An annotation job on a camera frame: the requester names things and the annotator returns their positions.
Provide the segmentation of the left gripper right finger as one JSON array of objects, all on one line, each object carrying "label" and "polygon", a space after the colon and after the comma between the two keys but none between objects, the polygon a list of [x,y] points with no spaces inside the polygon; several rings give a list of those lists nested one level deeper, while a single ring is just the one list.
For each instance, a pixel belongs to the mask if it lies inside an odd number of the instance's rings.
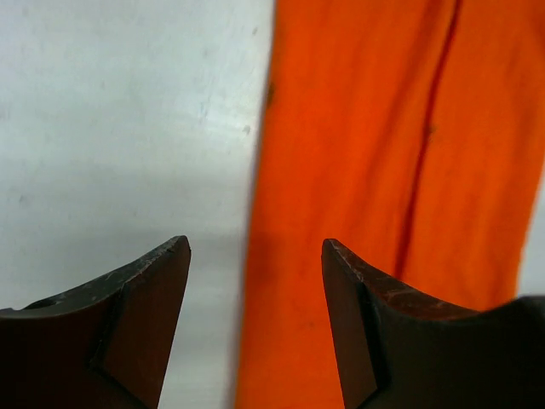
[{"label": "left gripper right finger", "polygon": [[463,308],[335,239],[323,243],[322,272],[345,407],[543,407],[543,297]]}]

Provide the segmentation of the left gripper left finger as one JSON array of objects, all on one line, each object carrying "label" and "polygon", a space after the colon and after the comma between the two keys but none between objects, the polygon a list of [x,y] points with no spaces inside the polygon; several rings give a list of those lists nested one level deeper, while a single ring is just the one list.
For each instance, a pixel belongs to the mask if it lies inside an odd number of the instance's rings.
[{"label": "left gripper left finger", "polygon": [[155,408],[191,261],[184,236],[60,294],[1,312],[4,408]]}]

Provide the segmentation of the orange t shirt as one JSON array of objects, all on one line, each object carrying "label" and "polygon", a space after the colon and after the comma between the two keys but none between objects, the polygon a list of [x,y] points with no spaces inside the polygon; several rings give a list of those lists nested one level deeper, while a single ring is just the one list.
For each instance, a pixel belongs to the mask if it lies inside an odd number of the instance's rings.
[{"label": "orange t shirt", "polygon": [[447,302],[513,298],[543,162],[543,2],[277,2],[234,405],[341,406],[327,238]]}]

